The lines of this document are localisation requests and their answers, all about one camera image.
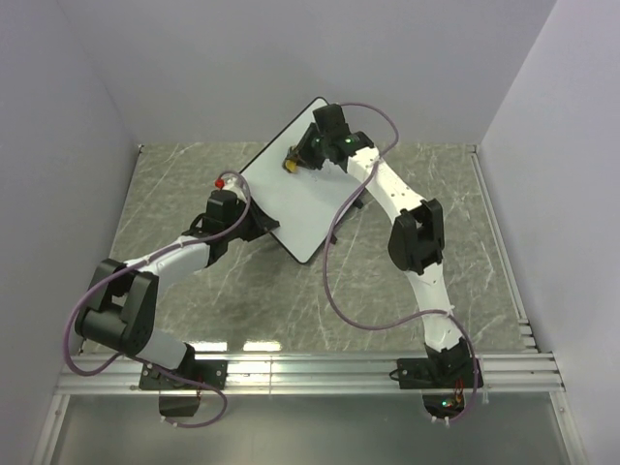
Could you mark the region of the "white rectangular whiteboard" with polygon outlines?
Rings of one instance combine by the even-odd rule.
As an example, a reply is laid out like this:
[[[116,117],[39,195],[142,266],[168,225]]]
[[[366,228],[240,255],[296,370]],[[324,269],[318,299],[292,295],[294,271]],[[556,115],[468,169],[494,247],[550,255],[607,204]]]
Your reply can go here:
[[[360,182],[331,162],[321,170],[283,168],[288,150],[314,121],[313,111],[327,104],[309,103],[241,171],[258,207],[279,223],[272,235],[300,264],[308,263],[324,244],[337,212]]]

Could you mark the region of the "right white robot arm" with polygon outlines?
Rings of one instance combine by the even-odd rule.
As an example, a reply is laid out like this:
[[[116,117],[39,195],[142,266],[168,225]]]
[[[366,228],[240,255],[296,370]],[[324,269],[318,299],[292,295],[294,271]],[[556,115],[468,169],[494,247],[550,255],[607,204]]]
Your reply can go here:
[[[427,374],[441,388],[462,387],[468,373],[476,371],[475,354],[465,329],[453,316],[444,278],[444,213],[440,202],[415,192],[387,163],[384,151],[363,132],[353,132],[344,108],[323,105],[313,112],[313,122],[292,147],[283,167],[320,170],[331,162],[359,186],[338,208],[338,223],[345,210],[367,192],[387,215],[391,231],[387,252],[412,286],[423,324]]]

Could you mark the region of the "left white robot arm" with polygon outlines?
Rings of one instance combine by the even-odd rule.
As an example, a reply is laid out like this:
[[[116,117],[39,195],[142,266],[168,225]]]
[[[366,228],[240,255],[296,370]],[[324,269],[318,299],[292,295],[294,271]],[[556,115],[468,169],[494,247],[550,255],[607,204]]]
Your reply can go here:
[[[215,264],[237,239],[250,242],[280,227],[251,198],[213,191],[205,211],[170,245],[139,259],[101,262],[72,314],[70,328],[158,370],[174,389],[196,378],[196,350],[155,328],[157,303],[168,287]]]

